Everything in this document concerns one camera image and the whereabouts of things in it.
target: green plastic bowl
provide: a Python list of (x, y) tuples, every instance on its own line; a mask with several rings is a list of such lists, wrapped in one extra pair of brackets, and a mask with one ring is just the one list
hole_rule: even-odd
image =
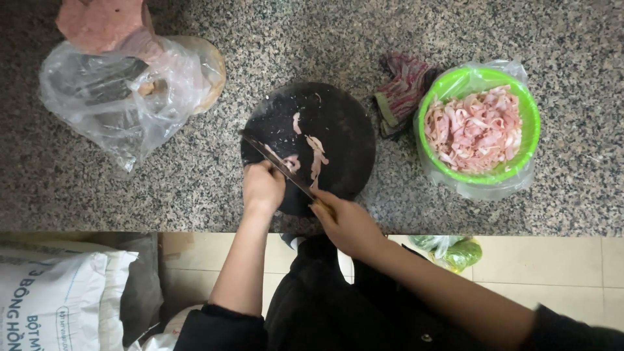
[[(437, 95), (437, 98), (443, 102), (452, 96), (463, 99), (469, 94), (508, 84), (511, 86), (511, 93), (519, 99), (518, 112), (522, 119), (522, 140), (520, 141), (518, 153), (513, 159), (506, 163), (501, 162), (494, 169), (483, 174), (456, 172), (448, 168), (433, 153), (425, 138), (425, 115), (434, 96)], [(414, 130), (418, 133), (416, 138), (420, 140), (425, 154), (441, 172), (465, 183), (495, 184), (512, 177), (533, 156), (540, 137), (540, 114), (535, 100), (533, 100), (527, 87), (516, 78), (491, 68), (463, 67), (445, 73), (433, 83), (429, 92), (422, 99), (421, 108), (418, 109), (416, 114), (418, 118), (414, 118)]]

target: round cutting board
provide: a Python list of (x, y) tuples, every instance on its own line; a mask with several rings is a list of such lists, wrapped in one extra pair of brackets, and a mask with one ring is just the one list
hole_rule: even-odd
[[(299, 112), (301, 134), (293, 130), (293, 116)], [(366, 185), (375, 162), (375, 135), (362, 105), (347, 92), (325, 83), (301, 82), (275, 90), (256, 105), (245, 129), (268, 144), (281, 158), (299, 155), (297, 175), (312, 184), (313, 151), (306, 135), (323, 144), (329, 164), (321, 165), (318, 187), (353, 200)], [(243, 166), (264, 159), (241, 140)], [(278, 210), (285, 214), (313, 215), (311, 199), (291, 181), (286, 181), (284, 201)]]

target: granite countertop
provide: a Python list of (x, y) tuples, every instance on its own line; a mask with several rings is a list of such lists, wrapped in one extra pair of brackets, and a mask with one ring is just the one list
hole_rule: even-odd
[[(236, 230), (239, 136), (259, 99), (295, 81), (349, 91), (374, 121), (371, 96), (390, 50), (452, 67), (522, 57), (542, 116), (535, 182), (500, 202), (461, 198), (424, 177), (411, 134), (378, 139), (357, 201), (389, 234), (622, 236), (624, 15), (621, 1), (150, 2), (156, 31), (208, 39), (228, 82), (131, 177), (47, 112), (38, 70), (61, 41), (58, 1), (0, 4), (0, 230)], [(275, 216), (272, 231), (318, 232)]]

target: knife blade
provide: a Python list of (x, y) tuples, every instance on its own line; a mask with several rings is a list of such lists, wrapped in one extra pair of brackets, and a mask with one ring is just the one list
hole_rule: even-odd
[(314, 196), (314, 194), (312, 194), (312, 192), (310, 191), (310, 187), (303, 182), (303, 180), (301, 180), (301, 178), (299, 178), (298, 175), (292, 173), (288, 167), (286, 167), (286, 165), (284, 165), (284, 163), (282, 163), (279, 158), (277, 158), (275, 155), (273, 155), (264, 144), (262, 144), (261, 142), (257, 141), (253, 136), (251, 136), (246, 130), (240, 130), (238, 131), (238, 133), (243, 137), (244, 140), (246, 140), (249, 144), (251, 144), (251, 146), (253, 146), (254, 149), (256, 149), (260, 154), (262, 154), (262, 156), (265, 157), (265, 159), (269, 160), (269, 162), (271, 162), (275, 168), (279, 169), (280, 172), (284, 173), (284, 176), (288, 179), (290, 179), (291, 182), (293, 182), (295, 185), (297, 185), (297, 187), (299, 189), (301, 189), (301, 191), (303, 191), (304, 194), (306, 194), (310, 199), (312, 199), (312, 201), (314, 201), (315, 203), (319, 204), (321, 207), (323, 207), (329, 214), (330, 216), (336, 220), (336, 211), (329, 206), (328, 204), (326, 204), (325, 202), (323, 202), (321, 199), (317, 198), (316, 196)]

